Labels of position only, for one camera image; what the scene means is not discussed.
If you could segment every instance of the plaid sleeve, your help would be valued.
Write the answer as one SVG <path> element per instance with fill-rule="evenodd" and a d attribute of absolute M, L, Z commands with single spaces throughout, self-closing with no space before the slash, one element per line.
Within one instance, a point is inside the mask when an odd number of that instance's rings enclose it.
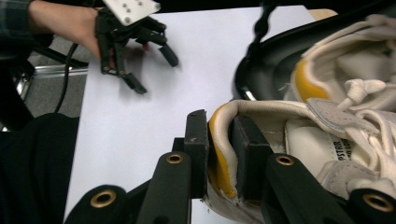
<path fill-rule="evenodd" d="M 28 24 L 31 0 L 0 0 L 0 42 L 39 44 L 48 35 L 32 35 Z"/>

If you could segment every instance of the hole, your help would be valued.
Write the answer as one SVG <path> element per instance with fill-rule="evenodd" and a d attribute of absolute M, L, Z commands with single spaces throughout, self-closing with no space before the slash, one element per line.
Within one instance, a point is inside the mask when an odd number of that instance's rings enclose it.
<path fill-rule="evenodd" d="M 336 220 L 330 218 L 330 217 L 325 217 L 323 219 L 323 223 L 324 224 L 338 224 L 339 222 L 337 222 Z"/>
<path fill-rule="evenodd" d="M 363 200 L 376 210 L 382 212 L 392 212 L 393 205 L 385 198 L 375 194 L 364 194 Z"/>
<path fill-rule="evenodd" d="M 167 224 L 169 223 L 169 218 L 165 216 L 155 217 L 154 224 Z"/>
<path fill-rule="evenodd" d="M 100 195 L 96 200 L 99 203 L 105 203 L 110 199 L 110 195 L 109 194 L 104 194 L 104 195 Z"/>
<path fill-rule="evenodd" d="M 183 161 L 183 157 L 178 154 L 172 154 L 166 158 L 166 161 L 173 164 L 181 163 Z"/>
<path fill-rule="evenodd" d="M 278 157 L 276 157 L 276 161 L 282 165 L 293 165 L 294 164 L 294 160 L 288 156 L 278 156 Z"/>
<path fill-rule="evenodd" d="M 105 189 L 95 194 L 91 198 L 91 206 L 95 208 L 102 208 L 112 204 L 117 198 L 117 194 L 112 189 Z"/>

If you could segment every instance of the white surface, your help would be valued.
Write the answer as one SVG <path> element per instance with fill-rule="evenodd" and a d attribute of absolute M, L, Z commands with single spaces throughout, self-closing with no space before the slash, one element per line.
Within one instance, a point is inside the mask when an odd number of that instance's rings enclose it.
<path fill-rule="evenodd" d="M 128 70 L 148 89 L 130 90 L 121 79 L 100 73 L 92 59 L 84 93 L 66 214 L 89 190 L 104 184 L 129 191 L 151 179 L 157 160 L 184 137 L 186 117 L 205 109 L 209 119 L 230 101 L 233 74 L 253 40 L 257 8 L 156 14 L 165 23 L 168 44 L 179 58 L 173 68 L 151 45 L 129 43 Z M 304 7 L 279 7 L 268 36 L 313 19 Z M 233 223 L 193 202 L 192 223 Z"/>

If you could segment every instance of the white robotic part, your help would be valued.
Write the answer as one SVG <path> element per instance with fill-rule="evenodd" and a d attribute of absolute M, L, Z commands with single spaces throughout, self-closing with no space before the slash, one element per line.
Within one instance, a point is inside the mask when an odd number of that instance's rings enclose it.
<path fill-rule="evenodd" d="M 124 26 L 140 21 L 161 9 L 161 4 L 151 0 L 104 0 L 104 2 Z"/>

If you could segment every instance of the shoe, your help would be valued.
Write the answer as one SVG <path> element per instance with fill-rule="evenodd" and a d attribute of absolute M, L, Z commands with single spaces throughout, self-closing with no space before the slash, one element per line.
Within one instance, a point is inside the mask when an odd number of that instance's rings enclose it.
<path fill-rule="evenodd" d="M 216 156 L 209 157 L 206 204 L 234 221 L 264 223 L 260 207 L 244 201 L 236 188 L 238 158 L 228 131 L 238 113 L 252 117 L 275 153 L 299 159 L 327 191 L 348 199 L 352 190 L 369 188 L 396 198 L 396 114 L 350 110 L 350 102 L 310 98 L 307 104 L 235 100 L 222 105 L 209 121 Z"/>
<path fill-rule="evenodd" d="M 396 111 L 396 90 L 389 88 L 396 83 L 396 18 L 371 15 L 319 41 L 297 63 L 284 100 L 306 103 L 317 97 L 339 103 L 350 79 L 379 80 L 383 86 L 352 110 Z"/>

